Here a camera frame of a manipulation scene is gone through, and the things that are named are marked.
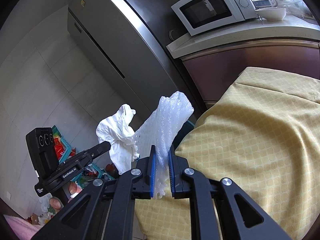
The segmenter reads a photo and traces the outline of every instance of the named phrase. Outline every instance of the black device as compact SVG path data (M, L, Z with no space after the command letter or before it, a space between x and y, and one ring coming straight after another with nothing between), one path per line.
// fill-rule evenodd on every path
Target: black device
M58 212L32 240L131 240L135 199L153 197L156 151L118 179L95 179ZM234 181L208 179L169 151L172 196L189 198L192 240L219 240L214 199L224 240L290 240Z
M102 142L91 149L82 151L59 164L55 149L52 129L35 128L26 135L30 158L39 182L35 191L39 197L49 192L65 205L68 202L62 186L84 171L93 159L110 150L109 142Z

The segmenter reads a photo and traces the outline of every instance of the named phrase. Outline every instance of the purple cabinet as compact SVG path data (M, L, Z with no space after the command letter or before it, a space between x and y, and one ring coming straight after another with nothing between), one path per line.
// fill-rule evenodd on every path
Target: purple cabinet
M237 49L184 61L204 101L218 101L248 66L320 78L319 49L271 46Z

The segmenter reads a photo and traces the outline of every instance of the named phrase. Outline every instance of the silver bolt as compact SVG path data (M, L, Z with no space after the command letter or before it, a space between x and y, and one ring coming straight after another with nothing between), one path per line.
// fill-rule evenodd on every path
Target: silver bolt
M230 186L230 185L232 184L232 180L229 179L229 178L224 178L224 179L222 180L222 183L223 183L224 185L226 185L226 186Z
M141 173L141 171L139 170L139 169L133 169L132 171L131 171L131 174L132 175L140 175L140 173Z
M102 179L95 179L94 181L93 181L93 185L95 185L95 186L101 186L102 185L102 183L103 183L103 181L102 181Z
M195 173L195 171L192 168L187 168L184 170L184 172L188 175L193 175Z

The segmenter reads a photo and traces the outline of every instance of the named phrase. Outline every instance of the microwave door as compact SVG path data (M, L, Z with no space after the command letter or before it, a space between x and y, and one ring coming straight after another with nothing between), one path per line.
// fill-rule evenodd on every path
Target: microwave door
M191 0L179 7L177 15L191 35L244 21L234 0Z

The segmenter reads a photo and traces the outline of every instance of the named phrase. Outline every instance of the tile floor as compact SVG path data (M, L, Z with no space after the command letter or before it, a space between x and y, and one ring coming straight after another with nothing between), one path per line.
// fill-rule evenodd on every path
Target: tile floor
M69 35L67 10L34 27L0 66L0 197L22 217L41 214L25 135L56 125L78 151L88 149L98 143L98 123L125 103ZM132 122L134 130L142 124ZM143 239L136 219L135 227Z

